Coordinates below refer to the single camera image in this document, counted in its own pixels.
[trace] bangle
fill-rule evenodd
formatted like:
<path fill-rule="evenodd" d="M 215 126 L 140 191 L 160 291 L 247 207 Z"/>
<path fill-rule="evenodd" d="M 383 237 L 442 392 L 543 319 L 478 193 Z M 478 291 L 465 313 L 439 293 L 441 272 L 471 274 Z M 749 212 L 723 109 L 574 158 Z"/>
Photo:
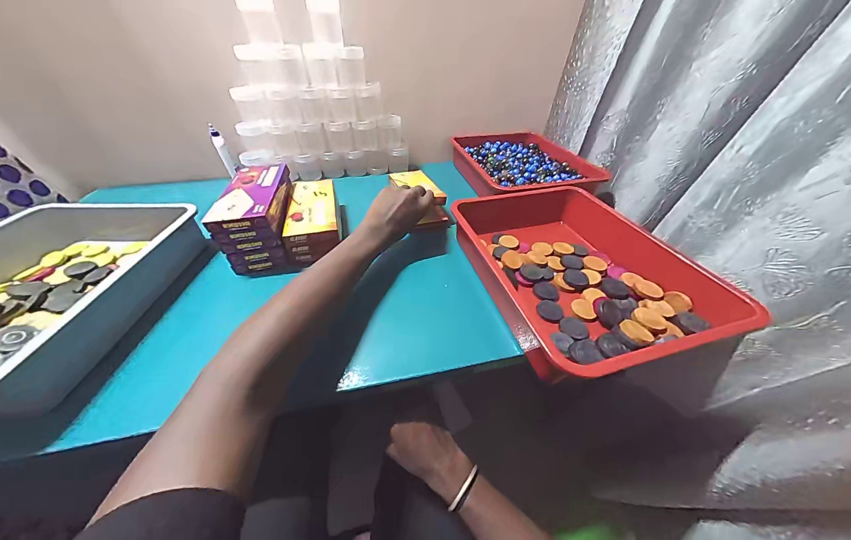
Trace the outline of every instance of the bangle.
<path fill-rule="evenodd" d="M 459 489 L 459 494 L 455 496 L 452 504 L 448 506 L 449 512 L 458 512 L 459 510 L 462 510 L 462 506 L 466 503 L 466 498 L 469 497 L 469 491 L 472 490 L 473 484 L 476 483 L 476 479 L 479 475 L 480 466 L 472 465 L 472 470 L 469 471 L 466 481 L 462 483 L 462 487 Z"/>

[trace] hand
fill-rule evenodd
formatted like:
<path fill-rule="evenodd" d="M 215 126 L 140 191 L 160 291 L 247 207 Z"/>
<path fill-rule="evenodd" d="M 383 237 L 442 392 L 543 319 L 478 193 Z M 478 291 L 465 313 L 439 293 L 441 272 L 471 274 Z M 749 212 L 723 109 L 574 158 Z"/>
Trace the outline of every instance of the hand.
<path fill-rule="evenodd" d="M 355 232 L 372 239 L 379 249 L 385 249 L 404 237 L 434 205 L 432 191 L 420 185 L 412 188 L 389 185 L 371 202 Z"/>
<path fill-rule="evenodd" d="M 423 422 L 396 423 L 389 435 L 392 444 L 386 454 L 451 504 L 473 469 L 453 436 Z"/>

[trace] curtain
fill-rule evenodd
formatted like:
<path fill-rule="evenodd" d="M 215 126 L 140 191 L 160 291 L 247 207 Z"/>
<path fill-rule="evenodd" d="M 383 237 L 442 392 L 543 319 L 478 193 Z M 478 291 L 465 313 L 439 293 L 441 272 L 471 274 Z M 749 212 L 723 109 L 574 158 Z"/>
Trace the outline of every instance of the curtain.
<path fill-rule="evenodd" d="M 605 6 L 628 18 L 633 4 Z M 580 22 L 569 58 L 618 51 L 614 68 L 567 65 L 546 134 L 581 139 L 611 170 L 620 212 L 773 323 L 743 341 L 697 417 L 631 441 L 649 451 L 620 452 L 594 493 L 851 510 L 851 1 L 646 1 L 634 19 L 625 37 Z M 565 82 L 576 73 L 594 80 Z M 786 529 L 775 537 L 803 534 Z M 730 531 L 700 523 L 688 537 L 768 534 Z"/>

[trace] white wall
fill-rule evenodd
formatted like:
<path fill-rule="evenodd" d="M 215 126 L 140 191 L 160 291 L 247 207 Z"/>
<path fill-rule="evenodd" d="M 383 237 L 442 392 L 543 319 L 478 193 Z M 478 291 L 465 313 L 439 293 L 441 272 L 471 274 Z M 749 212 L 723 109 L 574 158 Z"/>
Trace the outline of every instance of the white wall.
<path fill-rule="evenodd" d="M 289 41 L 307 40 L 303 0 L 275 4 Z M 452 135 L 544 129 L 582 9 L 342 4 L 346 42 L 366 48 L 414 164 L 447 160 Z M 235 137 L 227 88 L 244 40 L 232 0 L 0 0 L 0 135 L 66 192 L 221 177 L 205 126 Z"/>

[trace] teal table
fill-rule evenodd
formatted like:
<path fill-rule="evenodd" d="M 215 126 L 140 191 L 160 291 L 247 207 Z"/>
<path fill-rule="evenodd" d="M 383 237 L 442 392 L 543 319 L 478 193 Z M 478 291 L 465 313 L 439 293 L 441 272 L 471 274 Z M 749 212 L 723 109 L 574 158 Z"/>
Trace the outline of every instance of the teal table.
<path fill-rule="evenodd" d="M 476 196 L 451 162 L 423 170 L 450 203 Z M 226 182 L 99 189 L 83 202 L 192 203 L 201 217 Z M 384 176 L 336 179 L 349 227 L 360 223 L 386 185 Z M 0 420 L 0 461 L 154 432 L 232 331 L 294 277 L 237 276 L 225 256 L 210 249 L 59 407 L 40 418 Z M 455 226 L 409 235 L 386 251 L 344 316 L 315 339 L 293 379 L 287 409 L 523 354 L 459 248 Z"/>

